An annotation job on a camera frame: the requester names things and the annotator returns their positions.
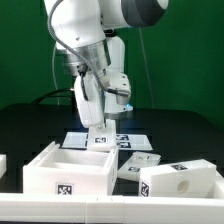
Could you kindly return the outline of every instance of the white box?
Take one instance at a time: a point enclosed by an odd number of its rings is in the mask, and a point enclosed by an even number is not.
[[[145,152],[134,152],[129,160],[118,170],[117,177],[139,181],[140,169],[158,165],[161,156]]]
[[[216,166],[206,160],[142,168],[139,196],[208,198],[215,180]]]
[[[117,148],[106,153],[59,147],[51,143],[23,167],[24,193],[112,194],[117,178]]]

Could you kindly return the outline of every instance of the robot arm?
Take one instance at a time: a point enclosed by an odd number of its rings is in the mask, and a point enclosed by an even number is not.
[[[114,103],[126,104],[131,91],[122,71],[109,72],[111,53],[104,30],[154,25],[168,0],[45,0],[45,5],[49,32],[77,76],[74,91],[83,126],[98,135],[114,133],[114,127],[106,130],[111,125],[104,123],[101,96],[113,94]]]

